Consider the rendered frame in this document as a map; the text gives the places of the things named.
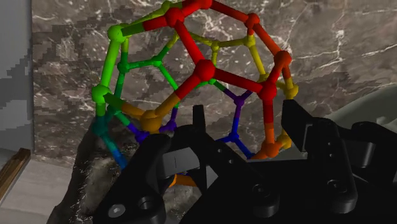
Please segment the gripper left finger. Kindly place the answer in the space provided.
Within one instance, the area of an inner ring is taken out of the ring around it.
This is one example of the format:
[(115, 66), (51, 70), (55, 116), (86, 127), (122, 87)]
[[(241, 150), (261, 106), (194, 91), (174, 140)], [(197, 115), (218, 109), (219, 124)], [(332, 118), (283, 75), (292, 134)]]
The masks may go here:
[(263, 176), (226, 144), (205, 131), (204, 107), (193, 107), (193, 123), (173, 137), (148, 136), (93, 214), (93, 224), (166, 224), (162, 195), (172, 175), (157, 170), (163, 155), (189, 147), (197, 156), (191, 168), (201, 197), (179, 224), (266, 224), (279, 210), (280, 196)]

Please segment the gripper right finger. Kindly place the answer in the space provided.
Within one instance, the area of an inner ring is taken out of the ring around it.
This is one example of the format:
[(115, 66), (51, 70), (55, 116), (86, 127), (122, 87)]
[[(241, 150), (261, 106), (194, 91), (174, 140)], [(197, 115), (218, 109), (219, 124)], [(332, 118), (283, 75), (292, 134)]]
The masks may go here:
[(317, 207), (333, 214), (397, 215), (397, 133), (374, 122), (343, 128), (293, 99), (282, 127), (308, 154)]

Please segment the dark speckled rock-shaped object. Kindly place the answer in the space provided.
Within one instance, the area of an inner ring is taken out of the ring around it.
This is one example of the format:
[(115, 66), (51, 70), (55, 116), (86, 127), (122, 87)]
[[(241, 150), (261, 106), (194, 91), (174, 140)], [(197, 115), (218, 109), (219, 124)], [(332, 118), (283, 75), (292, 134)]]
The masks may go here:
[(46, 224), (92, 224), (95, 209), (121, 173), (103, 140), (93, 133), (94, 122), (78, 145), (67, 191)]

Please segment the pale grey-green rounded object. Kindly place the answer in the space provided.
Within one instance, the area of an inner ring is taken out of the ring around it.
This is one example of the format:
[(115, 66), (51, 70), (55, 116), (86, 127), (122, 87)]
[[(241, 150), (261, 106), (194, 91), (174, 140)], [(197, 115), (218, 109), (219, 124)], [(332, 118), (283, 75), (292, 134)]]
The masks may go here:
[(356, 122), (368, 121), (397, 130), (397, 85), (360, 97), (325, 118), (345, 128)]

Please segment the brown wooden board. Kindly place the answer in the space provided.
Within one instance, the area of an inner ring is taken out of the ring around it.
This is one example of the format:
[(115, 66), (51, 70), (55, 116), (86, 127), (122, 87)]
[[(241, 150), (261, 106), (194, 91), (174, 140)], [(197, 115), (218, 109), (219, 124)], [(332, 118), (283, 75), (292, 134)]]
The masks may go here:
[(31, 150), (0, 150), (0, 205), (31, 159)]

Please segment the rainbow ball-and-stick dodecahedron frame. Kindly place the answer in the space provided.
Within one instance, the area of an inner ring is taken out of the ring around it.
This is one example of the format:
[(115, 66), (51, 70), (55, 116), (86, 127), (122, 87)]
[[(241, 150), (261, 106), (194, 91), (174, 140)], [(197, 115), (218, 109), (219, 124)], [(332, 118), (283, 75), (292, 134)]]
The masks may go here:
[[(245, 37), (230, 41), (216, 41), (190, 33), (185, 26), (185, 18), (197, 10), (220, 12), (242, 22), (247, 33)], [(135, 34), (152, 31), (161, 27), (173, 28), (172, 39), (160, 53), (151, 59), (129, 62), (129, 39)], [(113, 25), (108, 29), (109, 46), (101, 80), (92, 89), (92, 100), (95, 102), (94, 133), (99, 136), (112, 153), (120, 167), (127, 162), (117, 145), (108, 135), (108, 121), (117, 117), (138, 141), (147, 135), (164, 130), (172, 130), (179, 102), (194, 88), (206, 84), (214, 85), (225, 94), (229, 94), (228, 85), (244, 89), (242, 95), (232, 94), (235, 104), (235, 114), (232, 130), (223, 142), (233, 142), (249, 159), (264, 159), (275, 157), (281, 149), (287, 149), (292, 141), (286, 132), (279, 136), (274, 134), (273, 100), (278, 89), (284, 92), (287, 99), (292, 99), (298, 93), (289, 70), (291, 55), (281, 50), (261, 26), (260, 18), (254, 13), (243, 13), (224, 5), (217, 0), (182, 0), (172, 3), (165, 1), (161, 8), (130, 24)], [(169, 80), (173, 93), (154, 110), (142, 110), (121, 98), (125, 75), (132, 69), (155, 66), (166, 73), (163, 59), (175, 42), (181, 41), (194, 63), (194, 70), (182, 84)], [(229, 73), (216, 66), (216, 59), (221, 48), (244, 45), (257, 66), (260, 77), (252, 81), (236, 74)], [(240, 141), (237, 129), (240, 111), (245, 100), (256, 94), (263, 104), (263, 122), (265, 138), (258, 153), (251, 153)]]

